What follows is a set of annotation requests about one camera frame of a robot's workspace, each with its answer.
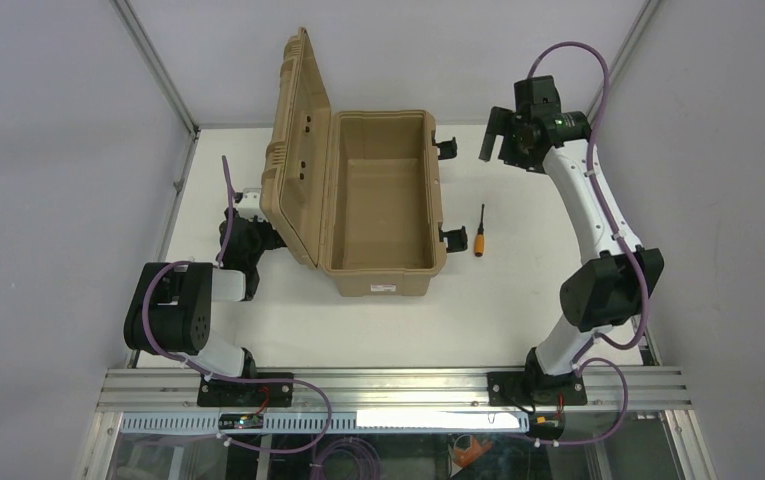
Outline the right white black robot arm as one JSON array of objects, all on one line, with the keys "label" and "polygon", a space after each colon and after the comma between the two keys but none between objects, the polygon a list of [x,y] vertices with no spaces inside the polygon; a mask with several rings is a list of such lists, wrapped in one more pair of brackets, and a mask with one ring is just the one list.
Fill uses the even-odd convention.
[{"label": "right white black robot arm", "polygon": [[514,108],[491,109],[479,158],[489,161],[500,139],[504,164],[551,179],[581,262],[561,286],[560,320],[527,356],[521,389],[535,394],[569,385],[581,372],[581,357],[598,341],[625,350],[640,342],[664,258],[644,247],[628,225],[600,166],[589,119],[563,109],[553,78],[520,80],[514,96]]}]

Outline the orange black screwdriver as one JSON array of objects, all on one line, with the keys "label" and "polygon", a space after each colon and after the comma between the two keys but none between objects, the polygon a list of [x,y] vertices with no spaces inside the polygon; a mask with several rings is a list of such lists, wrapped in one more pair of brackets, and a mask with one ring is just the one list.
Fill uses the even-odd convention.
[{"label": "orange black screwdriver", "polygon": [[474,240],[474,256],[481,258],[485,253],[485,227],[484,227],[485,204],[480,206],[480,218],[477,234]]}]

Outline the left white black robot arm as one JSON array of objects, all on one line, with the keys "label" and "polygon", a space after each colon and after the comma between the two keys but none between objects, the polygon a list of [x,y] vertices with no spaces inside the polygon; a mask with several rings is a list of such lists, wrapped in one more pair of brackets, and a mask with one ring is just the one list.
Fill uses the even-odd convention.
[{"label": "left white black robot arm", "polygon": [[211,332],[215,303],[254,299],[263,254],[285,246],[261,214],[225,212],[216,262],[151,262],[144,265],[123,325],[127,347],[198,368],[208,378],[255,379],[248,349]]}]

